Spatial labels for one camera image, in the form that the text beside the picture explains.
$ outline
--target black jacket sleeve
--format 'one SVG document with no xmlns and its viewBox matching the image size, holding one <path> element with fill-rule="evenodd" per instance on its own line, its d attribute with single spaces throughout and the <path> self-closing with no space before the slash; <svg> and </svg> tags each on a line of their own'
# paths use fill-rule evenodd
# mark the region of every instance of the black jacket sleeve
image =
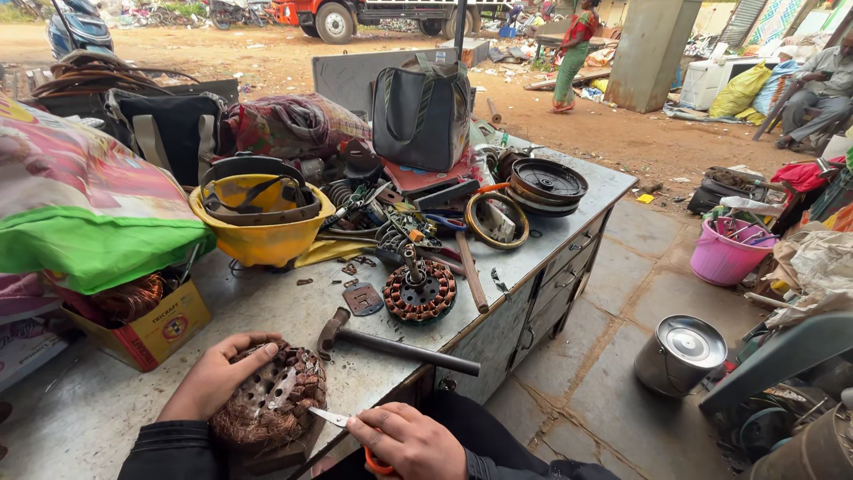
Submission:
<svg viewBox="0 0 853 480">
<path fill-rule="evenodd" d="M 145 425 L 121 467 L 119 480 L 224 480 L 228 467 L 216 455 L 207 422 L 174 420 Z"/>
<path fill-rule="evenodd" d="M 480 457 L 467 448 L 465 454 L 468 463 L 468 480 L 619 480 L 601 465 L 575 460 L 551 462 L 548 476 L 543 477 L 533 471 L 497 466 L 492 459 Z"/>
</svg>

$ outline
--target concrete pillar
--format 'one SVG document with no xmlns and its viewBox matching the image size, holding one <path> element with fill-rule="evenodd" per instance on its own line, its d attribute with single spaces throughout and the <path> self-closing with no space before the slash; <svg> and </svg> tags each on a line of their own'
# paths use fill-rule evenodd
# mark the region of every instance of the concrete pillar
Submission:
<svg viewBox="0 0 853 480">
<path fill-rule="evenodd" d="M 631 2 L 605 100 L 645 114 L 666 102 L 700 0 Z"/>
</svg>

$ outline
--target hammer head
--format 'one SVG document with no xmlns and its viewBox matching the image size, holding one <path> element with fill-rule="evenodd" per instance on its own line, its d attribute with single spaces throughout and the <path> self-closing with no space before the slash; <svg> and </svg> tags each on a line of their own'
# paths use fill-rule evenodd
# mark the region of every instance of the hammer head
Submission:
<svg viewBox="0 0 853 480">
<path fill-rule="evenodd" d="M 343 307 L 338 307 L 338 311 L 334 313 L 331 320 L 326 322 L 320 332 L 320 338 L 317 339 L 317 356 L 323 360 L 329 361 L 332 355 L 329 353 L 334 348 L 334 339 L 338 336 L 340 327 L 344 326 L 347 320 L 350 319 L 350 311 Z"/>
</svg>

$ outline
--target stone tile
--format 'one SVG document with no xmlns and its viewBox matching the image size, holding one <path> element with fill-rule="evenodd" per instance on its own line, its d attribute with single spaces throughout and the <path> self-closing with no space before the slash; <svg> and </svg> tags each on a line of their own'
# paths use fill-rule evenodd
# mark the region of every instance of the stone tile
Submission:
<svg viewBox="0 0 853 480">
<path fill-rule="evenodd" d="M 607 468 L 609 471 L 612 471 L 613 475 L 619 477 L 619 480 L 646 480 L 641 477 L 636 470 L 626 465 L 622 460 L 616 458 L 616 455 L 606 448 L 601 449 L 599 457 L 601 458 L 599 465 Z"/>
<path fill-rule="evenodd" d="M 690 272 L 690 257 L 696 249 L 695 240 L 699 238 L 702 231 L 698 226 L 688 225 L 678 232 L 675 242 L 672 243 L 670 251 L 661 263 L 668 262 L 675 268 Z"/>
<path fill-rule="evenodd" d="M 560 455 L 584 463 L 597 463 L 595 440 L 570 421 L 556 424 L 543 438 Z"/>
<path fill-rule="evenodd" d="M 654 258 L 660 258 L 681 229 L 682 224 L 636 201 L 616 203 L 604 234 L 623 245 Z"/>
<path fill-rule="evenodd" d="M 610 318 L 583 298 L 577 300 L 566 328 L 554 339 L 542 342 L 515 369 L 515 376 L 548 397 L 557 407 L 575 378 L 595 339 Z"/>
<path fill-rule="evenodd" d="M 512 378 L 507 378 L 495 394 L 485 403 L 485 409 L 507 427 L 515 440 L 522 445 L 539 431 L 545 412 L 537 405 L 526 390 Z"/>
<path fill-rule="evenodd" d="M 703 319 L 722 333 L 729 352 L 766 313 L 732 290 L 717 287 L 687 272 L 661 272 L 652 277 L 630 316 L 654 330 L 660 320 L 677 313 Z"/>
<path fill-rule="evenodd" d="M 604 238 L 583 297 L 619 315 L 653 266 L 653 260 Z"/>
<path fill-rule="evenodd" d="M 568 408 L 654 480 L 682 480 L 687 473 L 693 480 L 730 478 L 695 402 L 655 395 L 636 379 L 634 358 L 648 337 L 633 325 L 620 328 Z"/>
<path fill-rule="evenodd" d="M 552 450 L 545 442 L 539 442 L 539 446 L 533 450 L 533 454 L 547 464 L 550 464 L 554 460 L 562 460 L 562 458 L 560 458 L 558 454 L 555 454 L 554 450 Z"/>
</svg>

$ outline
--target hammer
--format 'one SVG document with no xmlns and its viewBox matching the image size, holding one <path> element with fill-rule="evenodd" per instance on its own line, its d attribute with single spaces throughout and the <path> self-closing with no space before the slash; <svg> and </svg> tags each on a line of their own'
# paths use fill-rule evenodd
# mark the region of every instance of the hammer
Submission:
<svg viewBox="0 0 853 480">
<path fill-rule="evenodd" d="M 338 340 L 344 340 L 356 345 L 380 350 L 388 354 L 396 355 L 406 359 L 420 360 L 424 363 L 441 366 L 454 372 L 465 373 L 473 377 L 479 376 L 480 364 L 476 361 L 464 360 L 452 355 L 440 354 L 425 348 L 417 348 L 405 343 L 394 342 L 386 338 L 380 338 L 361 331 L 344 328 L 344 324 L 350 319 L 350 311 L 338 307 L 331 320 L 326 323 L 317 340 L 317 355 L 324 360 L 331 360 L 329 351 L 334 348 Z"/>
</svg>

